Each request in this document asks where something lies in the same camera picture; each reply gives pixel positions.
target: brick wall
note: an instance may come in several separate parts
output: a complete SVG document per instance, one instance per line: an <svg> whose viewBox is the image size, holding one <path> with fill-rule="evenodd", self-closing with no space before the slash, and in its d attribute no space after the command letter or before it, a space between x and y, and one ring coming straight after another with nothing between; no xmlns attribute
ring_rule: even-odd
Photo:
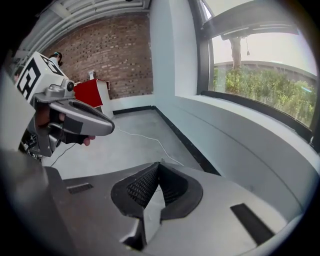
<svg viewBox="0 0 320 256"><path fill-rule="evenodd" d="M149 17L127 14L77 28L42 54L61 52L61 70L69 79L85 82L88 72L110 81L111 99L149 95L153 91Z"/></svg>

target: gray metal panel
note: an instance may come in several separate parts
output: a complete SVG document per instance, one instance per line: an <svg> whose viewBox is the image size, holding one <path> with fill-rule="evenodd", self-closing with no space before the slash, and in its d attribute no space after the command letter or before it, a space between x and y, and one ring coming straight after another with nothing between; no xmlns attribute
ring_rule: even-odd
<svg viewBox="0 0 320 256"><path fill-rule="evenodd" d="M195 178L203 198L187 217L163 221L143 250L155 256L239 255L257 245L230 210L245 203L272 231L278 233L286 220L270 205L239 185L214 174L175 164L165 164Z"/></svg>
<svg viewBox="0 0 320 256"><path fill-rule="evenodd" d="M87 252L91 255L130 253L120 241L134 233L138 220L120 213L112 202L111 189L118 181L150 165L65 181L56 169L46 168L54 201L79 252L84 255ZM67 190L67 187L84 183L93 188L73 195Z"/></svg>
<svg viewBox="0 0 320 256"><path fill-rule="evenodd" d="M78 250L88 250L90 247L95 253L102 253L110 246L110 241L118 241L119 248L123 246L121 241L134 232L137 220L120 213L112 202L110 192L116 182L149 165L151 163L108 174L65 180L64 183L60 181L54 185L54 200ZM287 224L265 201L223 177L175 164L164 165L199 181L203 187L203 198L187 217L163 221L144 248L144 253L155 256L239 255L253 250L257 247L256 243L230 210L237 204L245 203L274 233ZM48 176L50 184L56 183L52 182L50 173ZM85 183L93 188L79 194L68 194L66 187Z"/></svg>

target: black mesh grille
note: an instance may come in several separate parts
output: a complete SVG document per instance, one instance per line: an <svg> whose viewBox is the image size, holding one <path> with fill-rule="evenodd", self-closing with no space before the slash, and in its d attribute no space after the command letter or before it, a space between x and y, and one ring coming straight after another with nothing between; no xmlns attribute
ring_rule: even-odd
<svg viewBox="0 0 320 256"><path fill-rule="evenodd" d="M179 199L188 189L188 181L185 178L162 165L159 167L159 184L162 189L165 206Z"/></svg>
<svg viewBox="0 0 320 256"><path fill-rule="evenodd" d="M158 187L158 170L149 171L135 182L129 184L126 190L129 196L140 206L146 208Z"/></svg>

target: black rubber surround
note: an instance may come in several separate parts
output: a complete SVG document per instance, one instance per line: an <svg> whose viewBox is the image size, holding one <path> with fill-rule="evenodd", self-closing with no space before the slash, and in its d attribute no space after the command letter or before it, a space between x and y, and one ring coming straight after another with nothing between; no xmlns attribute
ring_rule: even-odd
<svg viewBox="0 0 320 256"><path fill-rule="evenodd" d="M161 221L187 216L203 196L203 188L197 180L156 162L116 183L111 189L111 199L123 215L143 220L144 208L158 185L165 201Z"/></svg>

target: concrete floor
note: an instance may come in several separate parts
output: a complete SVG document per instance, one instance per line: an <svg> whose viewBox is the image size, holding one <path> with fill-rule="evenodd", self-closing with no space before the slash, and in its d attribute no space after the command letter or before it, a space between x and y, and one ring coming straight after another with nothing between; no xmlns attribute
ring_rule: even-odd
<svg viewBox="0 0 320 256"><path fill-rule="evenodd" d="M123 131L159 140L173 159L184 166L201 170L196 160L155 110L118 114L113 121ZM61 143L51 157L42 160L43 166L50 166L72 145ZM166 156L157 141L131 136L115 128L112 134L91 141L90 146L76 144L66 151L53 167L65 180L112 173L162 159L167 163L175 163Z"/></svg>

